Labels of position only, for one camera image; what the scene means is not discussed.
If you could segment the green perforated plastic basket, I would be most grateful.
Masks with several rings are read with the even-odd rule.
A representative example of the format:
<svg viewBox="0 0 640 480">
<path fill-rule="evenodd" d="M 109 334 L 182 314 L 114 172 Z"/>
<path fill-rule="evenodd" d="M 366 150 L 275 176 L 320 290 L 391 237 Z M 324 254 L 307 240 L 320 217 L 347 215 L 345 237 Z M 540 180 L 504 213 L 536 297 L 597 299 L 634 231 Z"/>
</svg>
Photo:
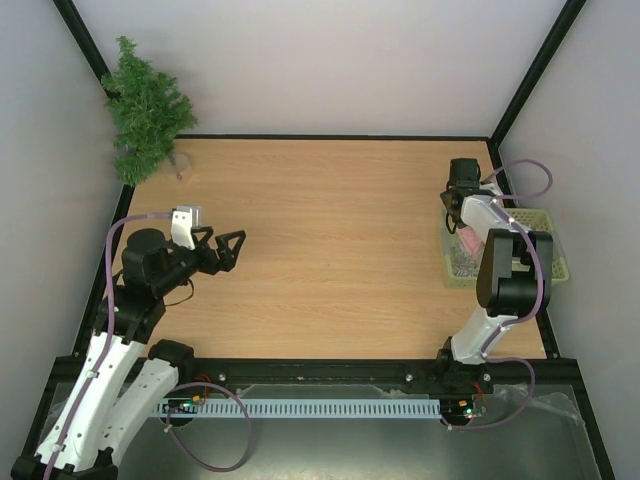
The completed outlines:
<svg viewBox="0 0 640 480">
<path fill-rule="evenodd" d="M 566 282 L 570 278 L 566 258 L 557 239 L 556 229 L 551 215 L 545 210 L 509 208 L 508 213 L 524 229 L 548 233 L 553 240 L 551 261 L 551 284 L 557 285 Z M 444 285 L 451 289 L 475 289 L 478 273 L 482 265 L 488 262 L 483 260 L 484 247 L 473 257 L 464 247 L 461 237 L 457 233 L 450 233 L 447 229 L 447 214 L 442 213 L 442 228 L 440 240 L 442 247 L 442 260 L 444 270 Z M 490 250 L 494 254 L 497 266 L 503 271 L 523 272 L 524 274 L 536 274 L 532 265 L 531 255 L 527 250 L 526 242 L 518 232 L 513 232 L 512 241 L 494 242 L 494 248 Z"/>
</svg>

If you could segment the small green christmas tree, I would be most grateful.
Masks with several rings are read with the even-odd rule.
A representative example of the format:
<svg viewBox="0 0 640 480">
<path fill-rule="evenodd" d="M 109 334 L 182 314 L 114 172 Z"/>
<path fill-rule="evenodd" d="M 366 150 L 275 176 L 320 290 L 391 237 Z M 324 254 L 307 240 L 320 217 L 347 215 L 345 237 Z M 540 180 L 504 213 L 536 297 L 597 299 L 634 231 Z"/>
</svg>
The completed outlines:
<svg viewBox="0 0 640 480">
<path fill-rule="evenodd" d="M 119 180 L 135 187 L 173 156 L 176 137 L 197 125 L 193 104 L 178 79 L 139 57 L 133 39 L 117 38 L 115 69 L 101 78 L 105 108 L 117 131 L 114 166 Z"/>
</svg>

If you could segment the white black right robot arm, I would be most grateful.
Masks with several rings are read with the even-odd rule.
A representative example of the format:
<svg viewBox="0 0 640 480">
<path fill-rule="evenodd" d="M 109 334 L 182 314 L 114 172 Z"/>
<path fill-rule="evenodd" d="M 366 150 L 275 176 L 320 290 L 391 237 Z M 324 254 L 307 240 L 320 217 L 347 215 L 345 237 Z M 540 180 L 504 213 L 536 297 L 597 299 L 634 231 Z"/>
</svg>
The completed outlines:
<svg viewBox="0 0 640 480">
<path fill-rule="evenodd" d="M 551 297 L 554 240 L 544 230 L 523 225 L 503 205 L 510 200 L 482 179 L 477 160 L 450 161 L 449 178 L 440 194 L 445 226 L 468 253 L 477 247 L 477 307 L 464 327 L 438 351 L 435 378 L 456 392 L 477 378 L 476 368 L 515 325 L 536 317 Z"/>
</svg>

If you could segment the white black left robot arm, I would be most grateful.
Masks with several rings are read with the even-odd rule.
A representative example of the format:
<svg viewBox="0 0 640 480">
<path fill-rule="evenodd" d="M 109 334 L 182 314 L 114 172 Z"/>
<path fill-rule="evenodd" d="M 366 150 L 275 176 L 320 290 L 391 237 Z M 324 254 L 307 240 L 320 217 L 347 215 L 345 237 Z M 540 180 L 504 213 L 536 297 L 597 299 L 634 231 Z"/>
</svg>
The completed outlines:
<svg viewBox="0 0 640 480">
<path fill-rule="evenodd" d="M 216 235 L 210 227 L 170 239 L 153 228 L 128 237 L 71 394 L 36 452 L 16 459 L 12 478 L 117 478 L 152 410 L 193 374 L 191 347 L 172 340 L 148 344 L 166 312 L 165 296 L 196 273 L 231 271 L 245 239 L 243 230 Z"/>
</svg>

